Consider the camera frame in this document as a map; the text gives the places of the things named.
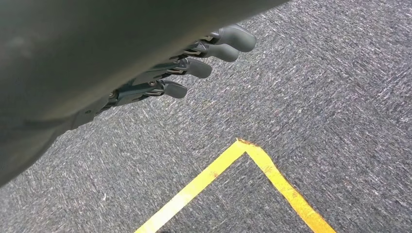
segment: yellow tape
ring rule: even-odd
[[[158,231],[245,152],[248,153],[252,160],[269,178],[275,188],[279,190],[302,220],[315,233],[335,232],[286,181],[265,151],[250,142],[238,139],[148,221],[137,229],[135,233],[155,233]]]
[[[322,216],[314,211],[303,196],[288,183],[262,148],[248,145],[246,152],[313,232],[335,233]]]
[[[156,214],[145,222],[135,233],[155,233],[166,224],[177,212],[187,205],[195,196],[225,171],[245,152],[240,142],[235,142],[215,161],[194,178]]]

